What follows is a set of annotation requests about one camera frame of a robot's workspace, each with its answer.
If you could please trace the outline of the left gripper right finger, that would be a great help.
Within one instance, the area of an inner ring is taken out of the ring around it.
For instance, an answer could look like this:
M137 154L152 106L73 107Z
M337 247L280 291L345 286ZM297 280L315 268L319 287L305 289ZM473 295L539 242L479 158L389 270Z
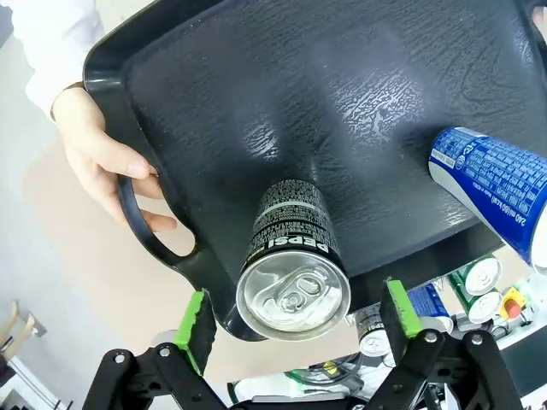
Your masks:
M497 343L488 331L461 339L424 327L403 284L384 282L379 313L395 367L369 400L371 409L522 409Z

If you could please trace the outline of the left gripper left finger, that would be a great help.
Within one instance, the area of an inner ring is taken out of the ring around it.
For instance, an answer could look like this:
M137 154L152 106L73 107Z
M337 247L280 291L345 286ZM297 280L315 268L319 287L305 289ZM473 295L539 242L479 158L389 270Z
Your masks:
M169 396L181 409L225 409L203 378L216 334L209 294L196 291L172 342L159 343L136 356L112 349L97 368L84 409L148 409Z

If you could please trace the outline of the person's right hand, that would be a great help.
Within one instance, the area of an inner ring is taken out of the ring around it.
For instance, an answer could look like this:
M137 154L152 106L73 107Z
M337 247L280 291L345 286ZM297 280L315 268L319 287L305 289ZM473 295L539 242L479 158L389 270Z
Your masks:
M68 163L87 194L116 221L126 224L117 177L130 179L140 196L163 198L157 171L134 149L106 133L102 111L80 84L60 93L51 109Z

